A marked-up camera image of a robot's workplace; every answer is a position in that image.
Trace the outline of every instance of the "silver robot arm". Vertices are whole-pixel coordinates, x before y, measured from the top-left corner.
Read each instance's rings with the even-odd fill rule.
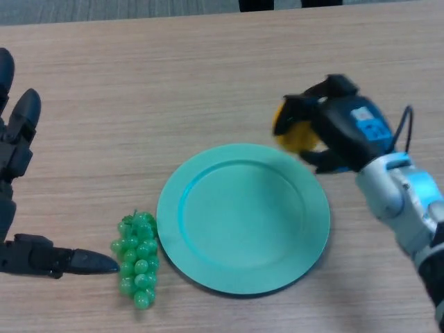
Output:
[[[444,332],[444,198],[434,179],[407,153],[392,153],[365,166],[356,184],[415,264]]]

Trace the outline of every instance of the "black chair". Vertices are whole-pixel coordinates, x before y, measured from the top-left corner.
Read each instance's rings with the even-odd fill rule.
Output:
[[[301,0],[302,8],[341,6],[343,0]],[[274,10],[274,0],[239,0],[241,12],[259,12],[263,10]]]

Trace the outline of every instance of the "gray floor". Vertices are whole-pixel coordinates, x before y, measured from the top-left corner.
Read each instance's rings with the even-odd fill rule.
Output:
[[[345,4],[404,0],[344,0]],[[300,0],[275,0],[275,9]],[[238,0],[0,0],[0,25],[239,12]]]

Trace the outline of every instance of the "plate rim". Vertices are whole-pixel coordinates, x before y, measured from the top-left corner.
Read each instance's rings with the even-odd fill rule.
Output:
[[[190,173],[191,176],[188,177],[187,181],[187,184],[189,184],[192,181],[192,179],[195,178],[200,172],[203,172],[204,170],[207,169],[206,166],[202,166],[202,164],[200,164],[199,161],[201,159],[205,159],[213,155],[212,158],[210,158],[210,161],[206,162],[205,164],[210,164],[212,160],[219,160],[219,163],[226,162],[227,160],[224,160],[224,158],[226,158],[226,156],[224,157],[224,154],[231,155],[232,159],[235,159],[235,155],[237,153],[240,152],[245,153],[246,151],[250,151],[250,155],[252,154],[251,152],[253,152],[252,156],[257,154],[260,157],[262,154],[279,158],[281,162],[280,165],[285,165],[285,167],[291,168],[290,171],[287,171],[289,172],[290,180],[293,179],[291,184],[293,186],[298,185],[294,184],[295,175],[298,174],[298,177],[300,179],[311,184],[311,186],[309,187],[310,191],[313,191],[314,194],[317,194],[316,205],[322,205],[321,210],[319,209],[315,210],[321,213],[321,216],[323,217],[324,221],[321,223],[321,227],[323,228],[321,229],[321,231],[323,231],[323,235],[321,236],[320,241],[318,241],[320,243],[317,244],[316,248],[310,252],[313,258],[308,260],[309,262],[305,263],[304,268],[300,268],[301,272],[295,273],[294,274],[295,276],[292,278],[276,279],[275,277],[273,278],[272,275],[268,274],[268,277],[266,279],[268,281],[268,283],[266,283],[267,287],[265,287],[264,283],[257,282],[260,280],[260,278],[259,279],[257,278],[258,273],[264,270],[263,267],[261,269],[252,268],[250,270],[250,273],[244,273],[245,275],[244,278],[242,278],[242,276],[236,276],[234,279],[236,285],[233,285],[234,284],[233,282],[230,287],[229,282],[225,283],[225,286],[223,286],[223,284],[218,282],[220,280],[221,274],[224,274],[224,272],[217,271],[217,269],[214,269],[214,267],[208,265],[208,261],[198,256],[196,253],[194,253],[194,255],[192,255],[191,257],[188,256],[188,258],[191,260],[192,264],[194,265],[193,268],[189,267],[189,263],[188,264],[186,262],[184,263],[186,259],[183,259],[182,257],[184,255],[185,256],[188,255],[187,251],[189,252],[192,251],[189,248],[187,242],[183,239],[182,233],[180,231],[180,226],[178,222],[178,210],[179,210],[180,199],[177,200],[176,207],[171,207],[172,205],[169,203],[170,201],[169,192],[170,191],[175,193],[179,192],[177,188],[174,188],[176,187],[174,184],[176,179],[181,179],[182,174]],[[183,195],[183,189],[178,195],[178,197],[180,198],[182,197],[182,195]],[[304,196],[301,193],[300,196],[304,200],[302,204],[305,210],[307,210],[307,203],[305,202],[306,196]],[[170,221],[176,221],[176,223],[167,222],[169,223],[169,225],[165,224],[163,223],[165,219]],[[331,211],[327,195],[325,193],[325,190],[322,188],[320,182],[317,180],[314,174],[310,172],[310,170],[300,161],[298,161],[296,158],[290,156],[289,154],[286,154],[285,152],[282,152],[281,150],[278,150],[270,146],[264,146],[260,144],[250,144],[250,143],[238,143],[238,144],[225,144],[222,146],[209,148],[207,150],[199,152],[198,154],[192,156],[184,163],[182,163],[170,175],[168,180],[165,182],[164,187],[162,188],[157,203],[157,224],[158,224],[157,228],[159,233],[159,240],[160,243],[162,244],[162,248],[164,249],[166,256],[168,257],[169,261],[187,278],[213,291],[218,291],[221,293],[229,293],[234,295],[253,295],[261,293],[269,293],[273,292],[274,290],[280,290],[284,288],[286,285],[291,285],[293,282],[299,280],[310,270],[310,268],[318,261],[318,259],[323,254],[325,247],[328,243],[328,239],[330,238]],[[307,248],[308,247],[313,248],[312,244],[310,244],[309,241],[308,242],[303,241],[303,244]]]

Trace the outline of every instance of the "plastic grapes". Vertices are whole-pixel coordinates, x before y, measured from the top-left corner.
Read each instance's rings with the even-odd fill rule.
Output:
[[[138,309],[148,309],[155,301],[157,257],[157,224],[153,215],[135,212],[117,225],[121,236],[111,243],[120,263],[119,290],[134,300]]]

